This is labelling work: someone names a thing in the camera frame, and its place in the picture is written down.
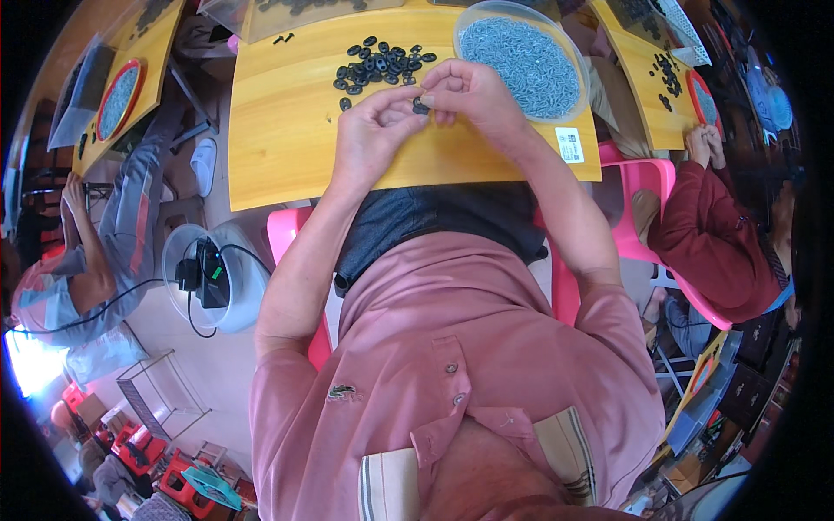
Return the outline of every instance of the blue jeans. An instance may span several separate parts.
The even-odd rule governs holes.
[[[698,358],[706,347],[706,341],[710,339],[712,330],[710,321],[698,313],[695,306],[691,304],[689,312],[685,312],[677,299],[672,296],[666,297],[663,308],[666,311],[666,323],[669,324],[672,337],[678,347],[687,357]]]
[[[533,224],[536,206],[524,182],[374,190],[362,202],[344,240],[335,292],[343,298],[383,253],[427,233],[479,235],[506,246],[525,264],[547,258],[545,230]]]

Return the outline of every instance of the metal table leg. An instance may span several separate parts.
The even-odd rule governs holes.
[[[177,63],[177,60],[174,59],[173,55],[168,57],[168,70],[171,71],[173,75],[173,79],[177,80],[180,88],[183,89],[185,96],[191,102],[191,105],[194,107],[194,110],[197,111],[197,118],[196,124],[190,128],[189,130],[183,131],[182,134],[177,136],[173,142],[171,143],[171,153],[176,155],[179,151],[180,145],[188,141],[189,139],[193,138],[197,134],[211,129],[212,133],[216,136],[220,132],[220,127],[214,119],[209,116],[209,113],[206,112],[205,107],[200,102],[199,98],[197,98],[197,94],[194,93],[194,90],[191,88],[191,85],[188,84],[188,80],[185,79],[185,74],[183,74],[183,69]]]

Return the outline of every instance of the yellow tabletop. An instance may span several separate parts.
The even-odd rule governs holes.
[[[646,40],[626,31],[617,21],[605,0],[595,0],[590,7],[605,29],[608,41],[628,77],[631,91],[640,109],[649,148],[683,150],[685,132],[699,124],[689,95],[689,88],[686,86],[686,72],[691,68],[676,59],[681,70],[675,71],[675,74],[681,82],[683,92],[675,98],[666,91],[662,73],[655,72],[653,77],[649,74],[649,71],[655,70],[652,67],[652,63],[656,62],[655,54],[662,54],[662,51]],[[657,97],[658,94],[669,98],[672,112],[666,110],[663,102]]]
[[[266,38],[240,44],[234,69],[229,114],[229,198],[233,211],[272,203],[318,197],[333,170],[339,99],[333,87],[340,65],[357,61],[345,51],[370,35],[406,50],[419,43],[437,61],[424,63],[414,74],[417,84],[426,72],[455,50],[452,31],[462,8],[406,0],[388,8],[331,18],[293,29],[288,43]],[[371,83],[368,93],[387,88]],[[553,125],[534,123],[557,151]],[[576,177],[600,181],[600,156],[590,109],[563,125],[577,128],[583,163],[572,163]],[[443,183],[520,180],[521,175],[465,121],[451,128],[433,123],[397,153],[377,188]]]
[[[113,35],[106,38],[108,45],[116,48],[116,56],[113,59],[113,65],[110,67],[107,86],[109,87],[119,69],[131,58],[138,58],[144,62],[145,81],[137,97],[136,105],[128,116],[128,121],[110,139],[92,143],[92,136],[95,132],[94,124],[98,115],[94,116],[93,120],[88,123],[84,130],[88,139],[80,160],[78,159],[78,145],[73,150],[73,171],[75,173],[83,176],[137,121],[159,106],[165,68],[168,65],[168,54],[171,52],[173,35],[179,24],[179,16],[183,11],[183,5],[185,5],[185,0],[174,0],[153,24],[148,26],[147,32],[142,37],[138,36],[136,30],[136,21],[142,13],[142,9],[139,9],[124,20],[120,20],[120,26],[114,31]]]

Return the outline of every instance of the red bowl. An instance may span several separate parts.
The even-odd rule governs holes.
[[[689,86],[689,96],[692,98],[692,105],[695,107],[695,114],[698,117],[698,121],[701,123],[708,125],[709,123],[704,118],[704,111],[701,110],[701,104],[698,102],[698,94],[695,92],[695,82],[698,82],[701,85],[701,88],[704,90],[705,93],[710,95],[712,98],[712,93],[710,89],[706,86],[706,82],[704,78],[701,77],[695,70],[690,70],[686,72],[686,85]],[[721,115],[718,113],[718,107],[716,107],[716,127],[718,127],[718,133],[724,137],[724,128],[721,126]]]
[[[136,76],[136,83],[133,84],[133,91],[130,93],[130,99],[128,100],[128,104],[124,108],[122,117],[120,117],[118,119],[118,123],[116,123],[116,128],[113,129],[109,136],[104,138],[101,134],[102,114],[104,113],[104,105],[110,98],[110,93],[113,91],[113,87],[116,86],[116,82],[118,81],[118,79],[121,78],[123,74],[125,74],[128,70],[132,68],[138,68],[139,73]],[[137,58],[129,59],[128,62],[124,64],[124,67],[119,69],[118,73],[116,73],[116,77],[113,78],[112,82],[110,82],[110,86],[107,88],[107,92],[104,94],[101,104],[98,106],[98,116],[96,117],[96,138],[99,141],[104,141],[105,139],[112,138],[113,136],[118,134],[118,131],[122,129],[125,122],[128,121],[128,116],[130,116],[130,113],[133,111],[133,107],[136,105],[136,100],[139,98],[139,93],[142,92],[142,84],[144,83],[144,81],[145,66]]]

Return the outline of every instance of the hand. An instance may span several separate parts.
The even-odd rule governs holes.
[[[448,59],[425,75],[422,87],[426,94],[420,101],[435,110],[438,125],[450,125],[456,113],[463,113],[502,153],[532,130],[510,90],[487,65]]]
[[[61,191],[61,199],[66,201],[70,212],[74,216],[80,215],[81,212],[87,212],[87,199],[84,197],[84,186],[82,185],[81,176],[75,172],[70,172],[67,176],[67,184],[63,185]]]
[[[710,147],[710,161],[715,170],[721,170],[727,166],[727,161],[724,159],[724,144],[721,142],[721,133],[718,132],[718,127],[713,125],[704,125],[706,136],[706,144]]]
[[[686,135],[685,142],[689,159],[706,168],[710,163],[710,146],[706,143],[706,130],[703,127],[693,128]]]
[[[386,88],[339,116],[331,184],[362,198],[379,181],[405,140],[423,130],[429,117],[415,114],[419,87]]]

